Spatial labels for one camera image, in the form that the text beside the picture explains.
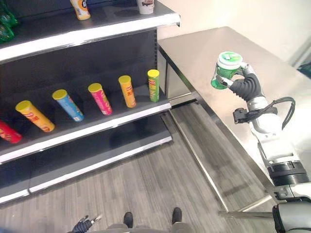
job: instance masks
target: green container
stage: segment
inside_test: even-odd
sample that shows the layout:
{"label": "green container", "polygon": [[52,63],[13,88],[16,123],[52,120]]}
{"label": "green container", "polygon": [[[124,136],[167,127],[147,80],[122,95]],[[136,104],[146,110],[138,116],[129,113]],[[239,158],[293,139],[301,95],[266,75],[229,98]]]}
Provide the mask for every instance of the green container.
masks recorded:
{"label": "green container", "polygon": [[149,83],[149,93],[150,93],[150,100],[152,102],[159,101],[159,75],[160,72],[157,69],[151,69],[148,71],[148,83]]}
{"label": "green container", "polygon": [[8,26],[0,23],[0,43],[10,41],[13,37],[14,33],[12,30]]}
{"label": "green container", "polygon": [[11,28],[18,25],[17,19],[9,11],[9,8],[3,0],[0,0],[0,23]]}
{"label": "green container", "polygon": [[218,82],[216,76],[219,75],[231,80],[233,75],[235,75],[237,70],[241,67],[242,61],[242,56],[235,52],[226,51],[219,54],[214,76],[210,84],[216,89],[226,89],[226,86]]}

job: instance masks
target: green chip can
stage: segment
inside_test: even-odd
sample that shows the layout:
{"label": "green chip can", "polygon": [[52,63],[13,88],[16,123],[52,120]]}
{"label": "green chip can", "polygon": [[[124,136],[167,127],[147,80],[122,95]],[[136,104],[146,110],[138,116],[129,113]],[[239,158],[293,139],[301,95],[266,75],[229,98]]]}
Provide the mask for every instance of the green chip can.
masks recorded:
{"label": "green chip can", "polygon": [[159,101],[159,75],[160,72],[157,69],[150,69],[148,71],[148,83],[149,83],[149,93],[150,100],[152,102]]}
{"label": "green chip can", "polygon": [[226,51],[219,54],[211,85],[216,89],[226,89],[226,86],[218,82],[216,76],[219,75],[231,80],[241,67],[242,61],[242,56],[235,52]]}

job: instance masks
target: person's foot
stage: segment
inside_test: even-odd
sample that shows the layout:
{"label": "person's foot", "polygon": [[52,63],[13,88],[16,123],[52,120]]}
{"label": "person's foot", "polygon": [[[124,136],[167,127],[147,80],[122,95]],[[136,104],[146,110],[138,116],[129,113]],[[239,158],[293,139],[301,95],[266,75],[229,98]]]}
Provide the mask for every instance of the person's foot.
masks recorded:
{"label": "person's foot", "polygon": [[176,222],[181,222],[182,217],[183,215],[182,215],[181,209],[178,207],[175,207],[175,209],[173,210],[172,224]]}
{"label": "person's foot", "polygon": [[133,228],[133,214],[131,212],[126,212],[123,218],[123,223],[128,227],[128,228]]}

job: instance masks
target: black shelf back panel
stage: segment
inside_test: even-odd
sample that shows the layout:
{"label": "black shelf back panel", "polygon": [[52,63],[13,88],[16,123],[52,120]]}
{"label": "black shelf back panel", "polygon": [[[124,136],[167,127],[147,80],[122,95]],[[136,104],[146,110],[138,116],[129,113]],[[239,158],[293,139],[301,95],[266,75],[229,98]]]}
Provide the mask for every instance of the black shelf back panel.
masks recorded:
{"label": "black shelf back panel", "polygon": [[0,97],[8,99],[16,93],[52,88],[59,83],[69,93],[75,93],[77,89],[87,90],[95,82],[101,83],[109,94],[121,89],[121,75],[130,75],[133,87],[147,84],[147,71],[152,68],[156,68],[156,29],[0,65]]}

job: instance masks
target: white lid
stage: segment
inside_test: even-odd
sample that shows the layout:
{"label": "white lid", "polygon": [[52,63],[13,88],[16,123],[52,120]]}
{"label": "white lid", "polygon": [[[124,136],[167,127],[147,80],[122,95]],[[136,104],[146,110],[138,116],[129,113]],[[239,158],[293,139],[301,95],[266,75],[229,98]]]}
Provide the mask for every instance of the white lid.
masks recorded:
{"label": "white lid", "polygon": [[222,52],[218,56],[217,64],[224,69],[238,69],[241,66],[243,58],[235,52]]}

